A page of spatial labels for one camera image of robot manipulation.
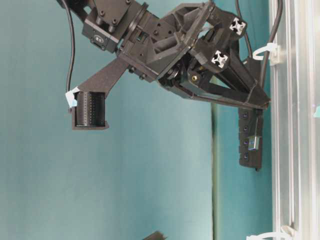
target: black object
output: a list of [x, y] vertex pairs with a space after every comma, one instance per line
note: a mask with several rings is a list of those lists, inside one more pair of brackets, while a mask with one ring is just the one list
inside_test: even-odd
[[161, 232], [156, 231], [153, 234], [151, 234], [150, 236], [147, 236], [143, 240], [165, 240], [165, 239], [166, 239], [165, 236]]
[[[62, 7], [65, 1], [81, 19], [82, 33], [93, 45], [117, 56], [77, 87], [77, 106], [71, 111], [73, 129], [109, 127], [102, 99], [128, 70], [147, 82], [158, 81], [183, 98], [240, 108], [240, 128], [246, 127], [239, 134], [240, 164], [261, 168], [263, 110], [270, 99], [259, 82], [260, 62], [251, 56], [245, 61], [239, 57], [239, 39], [248, 26], [240, 16], [211, 1], [181, 4], [163, 18], [135, 0], [57, 1]], [[85, 7], [91, 9], [89, 14]], [[205, 24], [211, 27], [205, 30]], [[214, 76], [225, 86], [212, 83]], [[251, 141], [247, 144], [253, 145], [251, 149], [242, 144], [246, 140]]]

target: teal wall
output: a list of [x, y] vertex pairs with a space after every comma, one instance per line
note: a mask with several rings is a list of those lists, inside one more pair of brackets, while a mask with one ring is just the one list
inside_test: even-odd
[[[180, 2], [148, 0], [158, 16]], [[74, 21], [75, 87], [114, 56]], [[3, 1], [0, 29], [1, 240], [212, 239], [209, 103], [126, 73], [107, 101], [110, 129], [71, 131], [65, 11]]]
[[[222, 9], [236, 12], [234, 0], [215, 0]], [[253, 50], [269, 38], [268, 1], [240, 0]], [[242, 59], [248, 55], [241, 41]], [[270, 93], [269, 76], [266, 92]], [[265, 113], [263, 164], [260, 172], [239, 165], [238, 110], [214, 107], [214, 235], [217, 240], [244, 240], [272, 231], [271, 117]]]

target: white cable tie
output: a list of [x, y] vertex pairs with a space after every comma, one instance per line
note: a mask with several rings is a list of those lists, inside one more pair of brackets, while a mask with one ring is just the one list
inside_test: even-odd
[[269, 238], [274, 238], [276, 240], [292, 240], [295, 232], [296, 231], [289, 226], [282, 226], [281, 232], [267, 232], [257, 236], [247, 236], [246, 240], [266, 240]]
[[260, 56], [264, 52], [270, 52], [270, 66], [274, 66], [279, 63], [279, 46], [276, 43], [269, 42], [266, 46], [261, 47], [253, 52], [253, 59], [262, 61], [264, 56]]

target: wire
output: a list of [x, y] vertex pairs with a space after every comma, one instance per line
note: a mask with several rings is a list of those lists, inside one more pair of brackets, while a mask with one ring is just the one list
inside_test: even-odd
[[[277, 10], [277, 13], [276, 13], [276, 17], [275, 17], [275, 20], [274, 20], [274, 24], [273, 24], [273, 27], [272, 27], [272, 30], [271, 30], [271, 33], [270, 33], [270, 37], [269, 37], [268, 43], [272, 43], [275, 40], [277, 31], [279, 29], [283, 8], [284, 8], [283, 0], [278, 0], [278, 10]], [[262, 68], [261, 68], [261, 74], [260, 74], [260, 86], [262, 88], [265, 86], [265, 79], [266, 79], [269, 56], [270, 56], [270, 52], [266, 51], [264, 53], [263, 63], [262, 63]]]
[[65, 88], [65, 91], [67, 93], [70, 91], [71, 77], [72, 77], [72, 72], [75, 64], [75, 55], [76, 55], [75, 28], [74, 28], [74, 23], [73, 23], [71, 12], [70, 12], [70, 7], [66, 3], [66, 0], [61, 0], [61, 2], [63, 3], [64, 8], [66, 10], [66, 14], [68, 16], [70, 35], [71, 35], [71, 58], [70, 58], [70, 64], [69, 64], [69, 70], [68, 70], [68, 75], [66, 79], [66, 88]]
[[[235, 8], [236, 8], [236, 12], [237, 12], [238, 16], [242, 19], [242, 14], [241, 14], [240, 6], [239, 6], [239, 0], [235, 0]], [[245, 39], [246, 47], [248, 48], [248, 55], [250, 58], [252, 58], [253, 52], [252, 52], [252, 47], [251, 47], [251, 43], [250, 43], [247, 32], [244, 34], [244, 39]]]

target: bolt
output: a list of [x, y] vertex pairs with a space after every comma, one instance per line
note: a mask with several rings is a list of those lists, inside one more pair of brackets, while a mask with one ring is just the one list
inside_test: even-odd
[[129, 73], [133, 74], [136, 71], [136, 68], [133, 66], [129, 69]]
[[104, 23], [104, 21], [102, 20], [102, 18], [99, 17], [99, 16], [96, 18], [96, 21], [95, 21], [95, 22], [96, 22], [96, 24], [98, 24], [99, 26]]
[[195, 81], [197, 81], [197, 80], [198, 80], [198, 77], [197, 77], [196, 75], [193, 75], [193, 76], [192, 76], [192, 81], [195, 82]]
[[145, 79], [146, 79], [146, 77], [147, 77], [147, 75], [142, 74], [139, 78], [140, 78], [140, 80], [145, 80]]
[[110, 25], [109, 28], [108, 28], [108, 30], [109, 30], [110, 33], [114, 33], [114, 32], [116, 31], [116, 27]]

